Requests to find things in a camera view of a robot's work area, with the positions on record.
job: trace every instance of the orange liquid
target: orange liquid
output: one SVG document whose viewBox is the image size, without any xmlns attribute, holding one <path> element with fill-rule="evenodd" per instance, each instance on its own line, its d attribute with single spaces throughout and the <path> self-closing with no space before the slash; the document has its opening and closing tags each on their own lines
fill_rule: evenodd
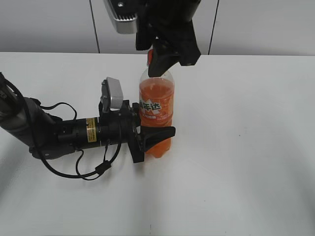
<svg viewBox="0 0 315 236">
<path fill-rule="evenodd" d="M 140 98 L 143 101 L 160 104 L 157 111 L 140 111 L 141 125 L 148 127 L 166 127 L 172 125 L 174 84 L 162 78 L 149 78 L 140 84 Z M 171 139 L 164 140 L 148 150 L 147 154 L 152 154 L 155 158 L 162 157 L 171 147 Z"/>
</svg>

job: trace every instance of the black cable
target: black cable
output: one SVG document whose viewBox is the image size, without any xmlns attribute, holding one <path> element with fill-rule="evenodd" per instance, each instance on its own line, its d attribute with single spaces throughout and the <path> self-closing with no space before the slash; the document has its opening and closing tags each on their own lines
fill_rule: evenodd
<svg viewBox="0 0 315 236">
<path fill-rule="evenodd" d="M 120 152 L 120 148 L 122 146 L 122 141 L 123 141 L 123 138 L 122 138 L 122 125 L 120 124 L 120 120 L 118 121 L 118 127 L 119 127 L 119 143 L 117 145 L 117 149 L 116 149 L 116 152 L 114 154 L 114 156 L 112 157 L 112 159 L 109 161 L 110 164 L 112 164 L 116 157 L 118 156 L 119 152 Z"/>
<path fill-rule="evenodd" d="M 120 152 L 120 149 L 121 149 L 121 146 L 122 146 L 122 142 L 123 142 L 123 136 L 122 136 L 122 126 L 120 124 L 120 120 L 118 121 L 118 127 L 119 127 L 119 142 L 118 142 L 118 145 L 117 145 L 117 149 L 116 149 L 116 152 L 114 153 L 114 156 L 112 157 L 112 159 L 110 161 L 106 161 L 106 153 L 107 153 L 107 150 L 108 150 L 108 145 L 109 145 L 109 141 L 106 143 L 106 146 L 105 146 L 105 153 L 104 153 L 104 158 L 103 158 L 103 163 L 100 164 L 98 167 L 101 168 L 100 172 L 98 173 L 98 176 L 95 177 L 95 178 L 85 178 L 84 176 L 82 176 L 79 172 L 79 162 L 80 160 L 82 159 L 83 155 L 84 155 L 84 151 L 82 149 L 79 149 L 78 151 L 81 151 L 82 154 L 80 155 L 80 157 L 78 158 L 78 160 L 76 161 L 75 163 L 75 171 L 77 173 L 78 176 L 80 176 L 82 179 L 86 180 L 86 181 L 91 181 L 91 180 L 96 180 L 98 179 L 99 177 L 101 177 L 105 171 L 107 169 L 110 168 L 111 164 L 115 161 L 115 159 L 117 158 L 119 152 Z"/>
<path fill-rule="evenodd" d="M 80 157 L 78 158 L 78 160 L 77 160 L 76 163 L 75 163 L 75 171 L 76 171 L 77 175 L 78 175 L 81 179 L 84 179 L 84 180 L 86 180 L 86 181 L 96 180 L 96 179 L 98 179 L 99 177 L 101 177 L 101 175 L 99 174 L 99 175 L 98 175 L 97 177 L 95 177 L 95 178 L 85 178 L 84 176 L 82 176 L 82 175 L 80 174 L 80 172 L 79 172 L 79 162 L 80 162 L 80 160 L 82 159 L 82 157 L 83 157 L 83 155 L 84 155 L 84 151 L 83 151 L 82 149 L 79 149 L 78 151 L 81 151 L 82 154 L 80 155 Z"/>
<path fill-rule="evenodd" d="M 73 111 L 74 111 L 74 118 L 73 118 L 73 120 L 76 120 L 76 119 L 77 119 L 77 116 L 78 116 L 77 111 L 74 109 L 74 107 L 72 107 L 70 104 L 68 104 L 68 103 L 66 103 L 66 102 L 59 102 L 59 103 L 57 103 L 57 104 L 55 104 L 55 105 L 53 105 L 53 106 L 50 106 L 50 107 L 40 106 L 40 108 L 43 109 L 43 110 L 49 111 L 49 110 L 55 109 L 55 108 L 58 107 L 59 105 L 67 105 L 67 106 L 71 107 L 71 108 L 73 109 Z"/>
<path fill-rule="evenodd" d="M 8 81 L 7 79 L 4 80 L 6 85 L 11 88 L 13 90 L 13 92 L 17 95 L 18 97 L 18 100 L 19 102 L 21 103 L 24 111 L 25 111 L 25 115 L 26 115 L 26 119 L 27 119 L 27 122 L 29 123 L 29 126 L 30 126 L 30 130 L 31 130 L 31 137 L 32 137 L 32 140 L 33 140 L 33 143 L 34 143 L 34 147 L 35 149 L 37 150 L 38 152 L 38 155 L 40 157 L 40 160 L 43 162 L 43 164 L 45 165 L 45 167 L 50 170 L 52 173 L 58 175 L 58 176 L 61 176 L 61 177 L 64 177 L 64 178 L 82 178 L 82 177 L 90 177 L 90 176 L 93 176 L 95 174 L 98 174 L 98 172 L 95 170 L 91 173 L 88 173 L 88 174 L 85 174 L 85 175 L 81 175 L 81 176 L 78 176 L 78 175 L 68 175 L 68 174 L 64 174 L 64 173 L 61 173 L 57 170 L 55 170 L 48 162 L 47 160 L 45 159 L 42 151 L 41 151 L 41 148 L 40 146 L 38 145 L 38 142 L 37 142 L 37 139 L 36 139 L 36 135 L 35 135 L 35 131 L 34 131 L 34 126 L 33 126 L 33 123 L 32 123 L 32 118 L 31 118 L 31 114 L 30 114 L 30 110 L 29 110 L 29 107 L 27 106 L 27 103 L 26 103 L 26 100 L 25 98 L 23 97 L 23 95 L 21 94 L 21 92 L 10 82 Z"/>
</svg>

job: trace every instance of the bottle label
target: bottle label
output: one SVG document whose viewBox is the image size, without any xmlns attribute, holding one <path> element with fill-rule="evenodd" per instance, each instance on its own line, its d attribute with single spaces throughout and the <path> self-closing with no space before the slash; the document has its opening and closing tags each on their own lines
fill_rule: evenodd
<svg viewBox="0 0 315 236">
<path fill-rule="evenodd" d="M 145 118 L 162 122 L 173 115 L 174 95 L 163 99 L 152 99 L 140 94 L 140 112 Z"/>
</svg>

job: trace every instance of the white wall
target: white wall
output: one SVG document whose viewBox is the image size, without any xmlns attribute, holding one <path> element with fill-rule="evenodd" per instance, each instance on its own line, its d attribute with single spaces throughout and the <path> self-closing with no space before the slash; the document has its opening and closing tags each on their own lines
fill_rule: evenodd
<svg viewBox="0 0 315 236">
<path fill-rule="evenodd" d="M 1 52 L 96 53 L 88 0 L 0 0 Z"/>
<path fill-rule="evenodd" d="M 110 23 L 103 0 L 92 0 L 101 53 L 144 53 L 135 49 L 135 35 L 117 34 Z M 217 0 L 202 0 L 193 22 L 199 49 L 208 54 Z"/>
<path fill-rule="evenodd" d="M 217 0 L 202 0 L 194 16 L 198 45 L 208 53 Z M 103 0 L 92 0 L 101 53 L 135 50 L 135 35 L 117 34 Z M 0 52 L 96 53 L 89 0 L 0 0 Z"/>
<path fill-rule="evenodd" d="M 115 32 L 103 0 L 91 0 L 101 53 L 143 53 Z M 208 53 L 218 0 L 194 16 Z M 211 54 L 315 55 L 315 0 L 220 0 Z M 89 0 L 0 0 L 0 52 L 97 53 Z"/>
<path fill-rule="evenodd" d="M 315 0 L 220 0 L 211 54 L 315 55 Z"/>
</svg>

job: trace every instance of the robotic arm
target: robotic arm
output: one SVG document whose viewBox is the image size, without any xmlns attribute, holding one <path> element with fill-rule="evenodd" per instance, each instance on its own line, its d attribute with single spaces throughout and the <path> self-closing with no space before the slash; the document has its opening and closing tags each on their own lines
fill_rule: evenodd
<svg viewBox="0 0 315 236">
<path fill-rule="evenodd" d="M 118 33 L 136 32 L 136 49 L 153 45 L 149 76 L 159 77 L 179 62 L 195 65 L 201 55 L 192 17 L 201 0 L 104 0 Z"/>
</svg>

